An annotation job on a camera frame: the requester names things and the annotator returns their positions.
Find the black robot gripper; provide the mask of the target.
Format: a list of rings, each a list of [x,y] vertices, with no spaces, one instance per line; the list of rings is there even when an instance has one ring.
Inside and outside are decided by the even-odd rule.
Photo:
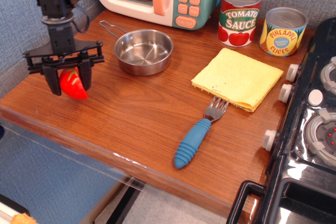
[[[48,25],[50,42],[39,48],[23,53],[28,72],[44,74],[53,94],[61,96],[57,69],[78,66],[84,89],[91,88],[91,68],[104,62],[102,42],[74,38],[70,23]]]

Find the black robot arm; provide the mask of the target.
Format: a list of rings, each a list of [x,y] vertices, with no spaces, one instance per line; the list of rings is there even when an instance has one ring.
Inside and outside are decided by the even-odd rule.
[[[58,70],[76,67],[85,90],[91,87],[92,67],[104,61],[102,42],[83,41],[74,38],[77,28],[73,9],[79,0],[37,0],[41,8],[41,21],[47,26],[49,42],[39,48],[27,51],[30,74],[42,74],[52,93],[61,94]]]

